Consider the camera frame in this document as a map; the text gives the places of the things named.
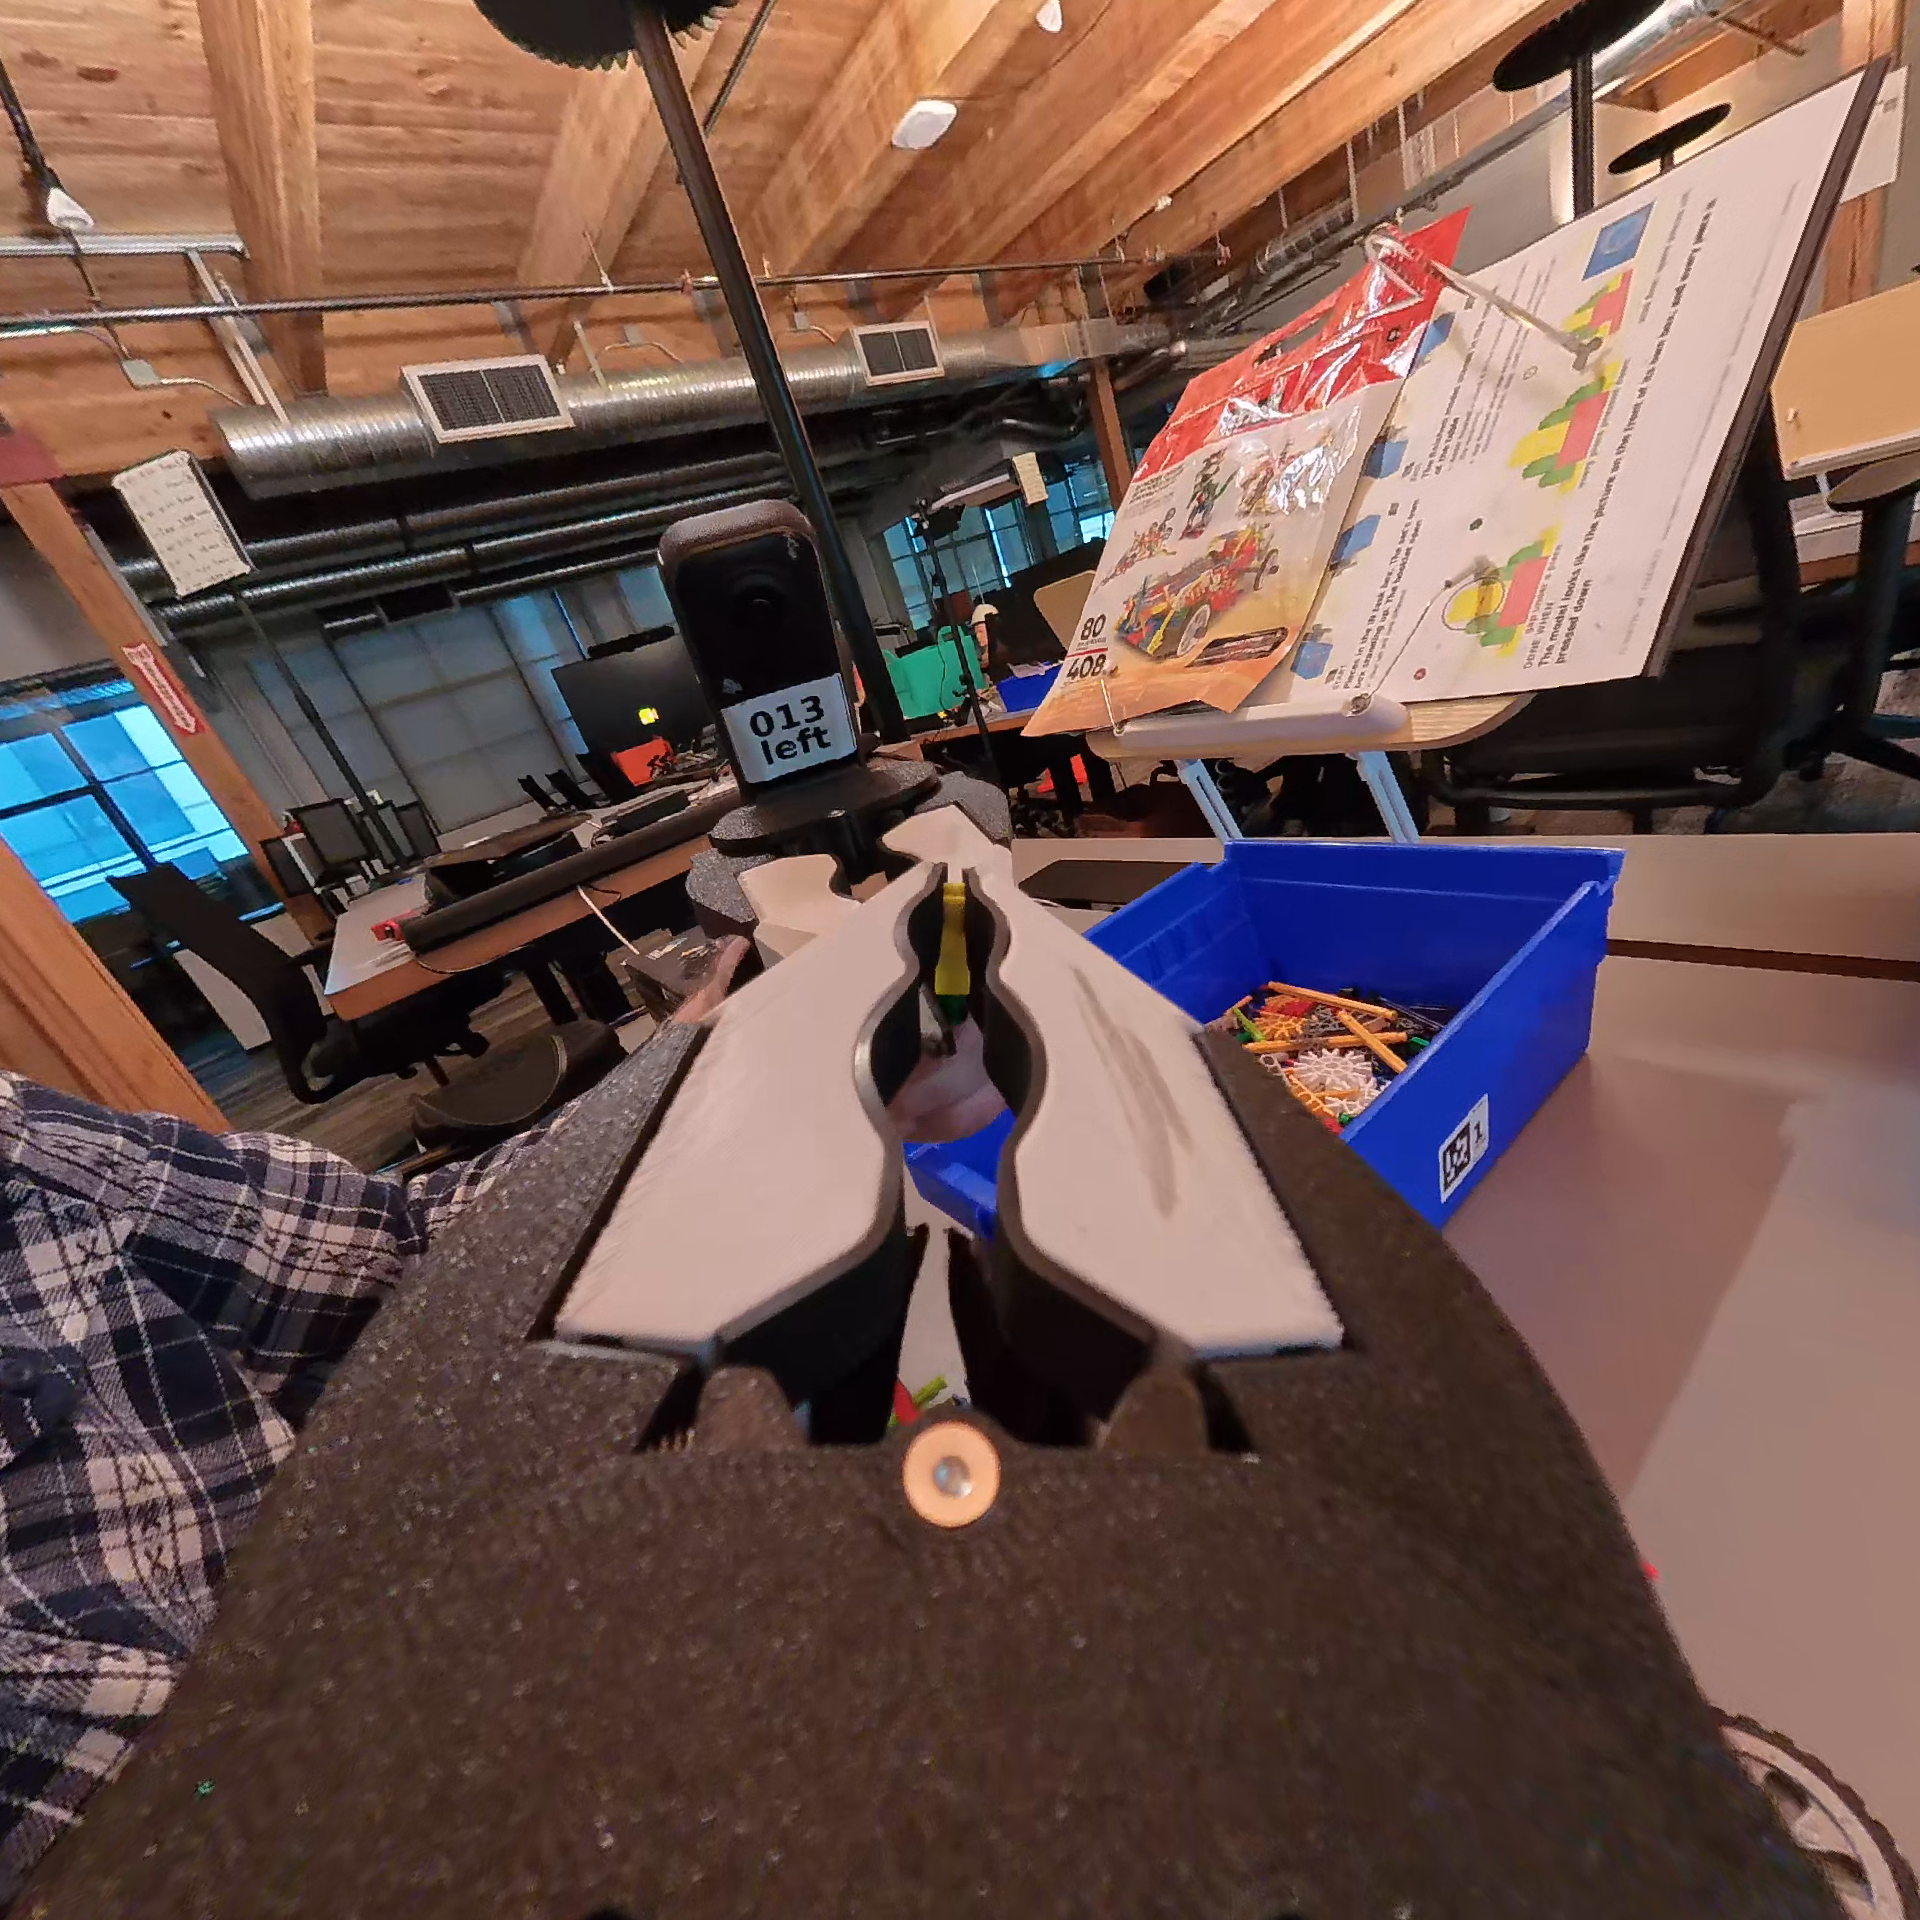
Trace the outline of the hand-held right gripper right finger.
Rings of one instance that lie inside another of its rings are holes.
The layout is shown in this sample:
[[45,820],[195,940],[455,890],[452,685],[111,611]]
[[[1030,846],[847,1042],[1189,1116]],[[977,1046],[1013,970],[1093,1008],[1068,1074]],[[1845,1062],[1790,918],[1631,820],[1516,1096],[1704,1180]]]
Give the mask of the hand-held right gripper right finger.
[[1335,1351],[1343,1328],[1197,1021],[1022,894],[966,875],[969,1010],[1013,1116],[990,1295],[1094,1422],[1155,1364]]

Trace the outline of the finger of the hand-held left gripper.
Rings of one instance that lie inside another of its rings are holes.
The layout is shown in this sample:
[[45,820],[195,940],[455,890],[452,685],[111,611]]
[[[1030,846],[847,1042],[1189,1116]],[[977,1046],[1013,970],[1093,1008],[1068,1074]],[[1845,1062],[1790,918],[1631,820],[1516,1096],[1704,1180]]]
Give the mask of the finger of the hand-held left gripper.
[[1017,891],[1009,846],[990,839],[957,804],[921,810],[895,828],[895,875],[918,869],[960,880],[974,896]]
[[782,854],[750,864],[736,882],[751,910],[758,958],[789,958],[836,930],[889,880],[877,874],[851,882],[833,854]]

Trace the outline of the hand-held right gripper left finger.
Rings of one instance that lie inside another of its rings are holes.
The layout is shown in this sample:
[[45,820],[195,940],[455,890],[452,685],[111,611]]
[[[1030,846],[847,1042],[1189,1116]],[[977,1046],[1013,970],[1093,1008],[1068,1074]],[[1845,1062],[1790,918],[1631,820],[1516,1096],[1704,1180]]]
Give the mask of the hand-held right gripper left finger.
[[889,1422],[921,1250],[886,1100],[921,1061],[939,875],[891,880],[709,1019],[558,1307],[558,1342],[758,1366],[816,1436]]

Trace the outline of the pile of construction toy pieces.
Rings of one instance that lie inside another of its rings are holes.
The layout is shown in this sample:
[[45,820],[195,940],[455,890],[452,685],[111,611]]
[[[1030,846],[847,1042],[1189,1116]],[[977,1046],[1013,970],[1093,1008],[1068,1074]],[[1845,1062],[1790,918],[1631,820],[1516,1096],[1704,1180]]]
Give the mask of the pile of construction toy pieces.
[[1431,1052],[1456,1008],[1361,987],[1307,989],[1268,978],[1206,1029],[1246,1052],[1328,1132],[1343,1135]]

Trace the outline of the blue plastic bin with label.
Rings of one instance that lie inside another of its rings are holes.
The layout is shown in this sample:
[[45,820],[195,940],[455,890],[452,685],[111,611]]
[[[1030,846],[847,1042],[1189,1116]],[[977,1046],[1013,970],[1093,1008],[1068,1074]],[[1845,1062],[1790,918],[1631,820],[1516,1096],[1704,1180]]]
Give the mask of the blue plastic bin with label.
[[1246,839],[1215,862],[1044,854],[1022,890],[1109,915],[1089,942],[1209,1021],[1268,978],[1456,1008],[1341,1139],[1431,1226],[1581,1058],[1621,854]]

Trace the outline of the black computer monitor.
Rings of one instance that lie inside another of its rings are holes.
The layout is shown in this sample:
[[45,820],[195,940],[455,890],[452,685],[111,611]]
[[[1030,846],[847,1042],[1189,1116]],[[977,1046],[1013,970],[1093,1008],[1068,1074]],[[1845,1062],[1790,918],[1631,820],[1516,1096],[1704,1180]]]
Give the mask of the black computer monitor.
[[591,755],[611,759],[654,736],[686,749],[712,727],[692,653],[672,630],[617,653],[556,666],[551,679]]

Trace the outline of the long dark office desk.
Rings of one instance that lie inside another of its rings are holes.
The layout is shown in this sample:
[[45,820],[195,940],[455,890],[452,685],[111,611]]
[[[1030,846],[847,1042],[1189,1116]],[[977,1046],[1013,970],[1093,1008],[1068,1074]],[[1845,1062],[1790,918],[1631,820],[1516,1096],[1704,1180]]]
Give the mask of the long dark office desk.
[[347,903],[333,923],[321,995],[333,1014],[366,1019],[455,976],[505,966],[630,898],[686,878],[737,796],[712,794],[672,818],[579,847],[525,875],[430,903],[425,875]]

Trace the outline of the round wooden board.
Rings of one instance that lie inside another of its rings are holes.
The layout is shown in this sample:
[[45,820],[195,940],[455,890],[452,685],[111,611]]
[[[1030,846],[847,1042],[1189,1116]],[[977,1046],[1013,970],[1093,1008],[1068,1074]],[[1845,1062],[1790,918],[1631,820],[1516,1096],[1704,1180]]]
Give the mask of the round wooden board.
[[1156,711],[1088,732],[1088,748],[1105,762],[1235,762],[1248,768],[1292,757],[1440,751],[1500,730],[1527,704],[1527,693],[1413,704],[1379,693],[1315,693],[1236,711]]

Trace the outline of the toy kit plastic bag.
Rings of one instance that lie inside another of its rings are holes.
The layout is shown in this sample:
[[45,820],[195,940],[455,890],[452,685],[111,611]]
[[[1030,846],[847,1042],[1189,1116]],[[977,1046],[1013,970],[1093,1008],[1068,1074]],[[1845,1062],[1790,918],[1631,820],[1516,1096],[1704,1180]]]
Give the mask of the toy kit plastic bag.
[[1197,375],[1115,510],[1068,661],[1025,734],[1235,714],[1305,630],[1369,447],[1470,213],[1400,238],[1329,296]]

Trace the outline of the black office chair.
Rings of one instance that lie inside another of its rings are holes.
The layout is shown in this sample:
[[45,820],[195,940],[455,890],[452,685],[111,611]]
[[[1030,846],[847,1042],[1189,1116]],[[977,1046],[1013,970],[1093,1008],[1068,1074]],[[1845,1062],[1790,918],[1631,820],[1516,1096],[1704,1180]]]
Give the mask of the black office chair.
[[1662,810],[1720,823],[1830,757],[1916,779],[1916,722],[1879,706],[1885,671],[1916,666],[1916,484],[1916,452],[1848,470],[1830,501],[1856,520],[1856,573],[1806,587],[1780,455],[1757,434],[1662,671],[1537,693],[1492,732],[1414,757],[1424,800],[1457,835],[1486,831],[1495,810],[1609,810],[1651,831]]
[[324,1104],[380,1074],[414,1077],[414,1067],[387,1062],[347,1021],[321,1012],[304,963],[177,869],[113,875],[108,882],[150,928],[208,963],[251,1004],[287,1091],[301,1104]]

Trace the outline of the tan toy rod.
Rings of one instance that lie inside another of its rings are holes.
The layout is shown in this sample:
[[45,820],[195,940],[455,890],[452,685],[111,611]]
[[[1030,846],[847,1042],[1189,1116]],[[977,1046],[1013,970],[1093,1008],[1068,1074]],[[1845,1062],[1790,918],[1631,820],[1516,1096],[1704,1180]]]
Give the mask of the tan toy rod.
[[1604,352],[1604,341],[1600,336],[1591,332],[1553,326],[1537,312],[1501,294],[1492,285],[1471,278],[1463,271],[1456,271],[1447,263],[1431,260],[1411,244],[1411,238],[1400,228],[1392,223],[1382,223],[1379,228],[1366,231],[1361,238],[1361,252],[1366,254],[1369,263],[1374,263],[1407,294],[1424,296],[1429,290],[1444,285],[1451,293],[1456,293],[1465,303],[1484,303],[1504,320],[1532,328],[1550,344],[1565,352],[1577,372],[1585,372],[1588,366],[1596,363]]

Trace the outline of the instruction booklet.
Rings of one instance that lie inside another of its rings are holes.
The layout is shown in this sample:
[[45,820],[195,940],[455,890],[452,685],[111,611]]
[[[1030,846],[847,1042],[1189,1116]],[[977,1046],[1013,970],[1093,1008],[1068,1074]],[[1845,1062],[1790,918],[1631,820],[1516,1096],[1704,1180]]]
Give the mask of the instruction booklet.
[[1670,644],[1883,61],[1479,270],[1585,366],[1441,293],[1352,493],[1284,702],[1624,680]]

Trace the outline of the silver ceiling duct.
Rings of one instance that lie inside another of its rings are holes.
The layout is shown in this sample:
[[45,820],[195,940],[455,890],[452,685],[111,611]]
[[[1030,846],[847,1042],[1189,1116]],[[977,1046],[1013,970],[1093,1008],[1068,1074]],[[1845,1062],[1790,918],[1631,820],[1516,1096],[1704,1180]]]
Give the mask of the silver ceiling duct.
[[[939,332],[925,320],[852,326],[782,352],[804,416],[998,387],[1123,354],[1109,320]],[[529,460],[551,447],[663,438],[703,426],[763,426],[743,354],[664,368],[566,375],[532,354],[405,368],[390,391],[214,407],[217,456],[249,495],[341,488],[405,472]]]

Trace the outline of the white wall sign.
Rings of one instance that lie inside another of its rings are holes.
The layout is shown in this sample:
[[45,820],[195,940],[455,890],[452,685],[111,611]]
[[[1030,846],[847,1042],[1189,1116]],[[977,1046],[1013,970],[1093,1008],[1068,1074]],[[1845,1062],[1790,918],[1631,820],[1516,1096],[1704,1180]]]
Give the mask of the white wall sign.
[[117,470],[111,492],[128,507],[175,602],[255,573],[245,542],[189,451],[168,447]]

